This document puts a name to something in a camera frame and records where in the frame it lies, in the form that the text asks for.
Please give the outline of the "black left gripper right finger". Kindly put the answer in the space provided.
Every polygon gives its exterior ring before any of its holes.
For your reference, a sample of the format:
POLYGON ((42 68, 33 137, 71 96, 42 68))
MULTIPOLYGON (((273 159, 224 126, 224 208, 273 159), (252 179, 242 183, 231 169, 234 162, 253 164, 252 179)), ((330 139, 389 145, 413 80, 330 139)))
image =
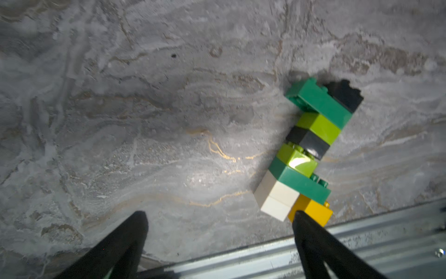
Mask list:
POLYGON ((293 232, 307 279, 329 279, 328 267, 339 279, 385 278, 301 210, 295 214, 293 232))

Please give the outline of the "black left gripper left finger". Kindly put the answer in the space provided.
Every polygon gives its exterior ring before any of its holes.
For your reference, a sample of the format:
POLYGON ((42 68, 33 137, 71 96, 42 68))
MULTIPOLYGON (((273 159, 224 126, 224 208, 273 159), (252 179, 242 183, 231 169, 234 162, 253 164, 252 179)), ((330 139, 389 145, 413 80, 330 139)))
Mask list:
POLYGON ((149 229, 144 211, 136 211, 57 279, 135 279, 149 229))

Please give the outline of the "yellow square brick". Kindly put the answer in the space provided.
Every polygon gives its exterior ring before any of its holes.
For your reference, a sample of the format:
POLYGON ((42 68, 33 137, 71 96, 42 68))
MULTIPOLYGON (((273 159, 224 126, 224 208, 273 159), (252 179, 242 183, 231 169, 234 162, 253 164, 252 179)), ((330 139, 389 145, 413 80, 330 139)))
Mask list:
POLYGON ((304 195, 299 195, 288 214, 288 219, 291 223, 293 223, 298 210, 305 212, 322 227, 326 226, 333 215, 333 211, 330 209, 330 204, 327 201, 324 204, 320 204, 304 195))

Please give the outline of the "dark green long brick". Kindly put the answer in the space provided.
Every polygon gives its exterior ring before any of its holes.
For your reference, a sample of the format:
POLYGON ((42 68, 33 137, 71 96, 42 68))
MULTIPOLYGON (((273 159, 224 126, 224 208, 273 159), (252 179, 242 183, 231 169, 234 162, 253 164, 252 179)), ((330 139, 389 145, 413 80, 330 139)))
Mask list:
POLYGON ((279 182, 322 205, 331 194, 329 188, 297 172, 277 157, 273 159, 268 170, 279 182))
POLYGON ((285 97, 304 112, 317 112, 340 130, 344 129, 352 113, 320 87, 315 78, 296 81, 285 93, 285 97))

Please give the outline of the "white lego brick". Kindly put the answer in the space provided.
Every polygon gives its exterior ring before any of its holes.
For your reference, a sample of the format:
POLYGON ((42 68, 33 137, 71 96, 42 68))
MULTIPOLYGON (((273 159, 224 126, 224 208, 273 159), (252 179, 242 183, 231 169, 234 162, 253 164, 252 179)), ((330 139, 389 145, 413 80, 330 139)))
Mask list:
POLYGON ((260 210, 281 222, 287 218, 299 196, 298 191, 278 181, 269 170, 254 192, 260 210))

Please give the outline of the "lime green square brick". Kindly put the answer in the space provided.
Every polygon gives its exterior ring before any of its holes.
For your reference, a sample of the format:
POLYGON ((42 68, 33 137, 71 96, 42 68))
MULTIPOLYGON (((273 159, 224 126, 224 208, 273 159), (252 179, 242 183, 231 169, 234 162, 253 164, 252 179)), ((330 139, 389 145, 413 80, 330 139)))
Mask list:
POLYGON ((311 177, 318 166, 318 162, 311 154, 306 152, 301 146, 293 143, 282 144, 276 157, 306 177, 311 177))

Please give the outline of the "black square brick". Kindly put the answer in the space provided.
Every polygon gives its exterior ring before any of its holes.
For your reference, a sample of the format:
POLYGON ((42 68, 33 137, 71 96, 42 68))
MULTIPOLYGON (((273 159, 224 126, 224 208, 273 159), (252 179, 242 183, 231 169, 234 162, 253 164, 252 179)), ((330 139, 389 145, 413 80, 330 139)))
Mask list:
POLYGON ((342 79, 324 84, 328 94, 350 113, 354 114, 364 100, 361 91, 350 86, 350 81, 342 79))
POLYGON ((305 151, 318 160, 323 158, 330 147, 329 144, 319 138, 312 131, 297 126, 294 126, 290 130, 289 134, 286 136, 286 140, 301 146, 305 151))

